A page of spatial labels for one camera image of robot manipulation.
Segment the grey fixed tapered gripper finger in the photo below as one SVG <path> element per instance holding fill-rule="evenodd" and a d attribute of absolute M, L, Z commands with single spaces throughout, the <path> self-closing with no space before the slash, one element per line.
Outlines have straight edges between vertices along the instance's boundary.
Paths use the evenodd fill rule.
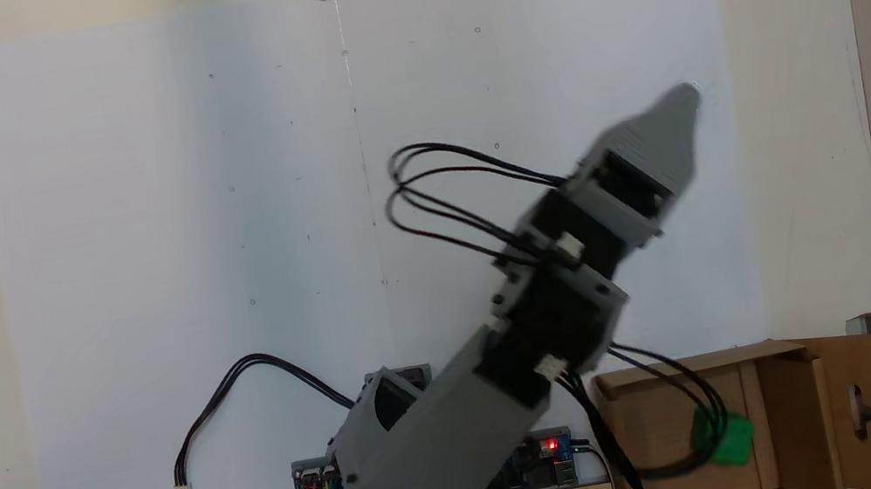
<path fill-rule="evenodd" d="M 696 85 L 676 85 L 647 111 L 604 131 L 597 148 L 619 153 L 679 196 L 694 176 L 700 99 Z"/>

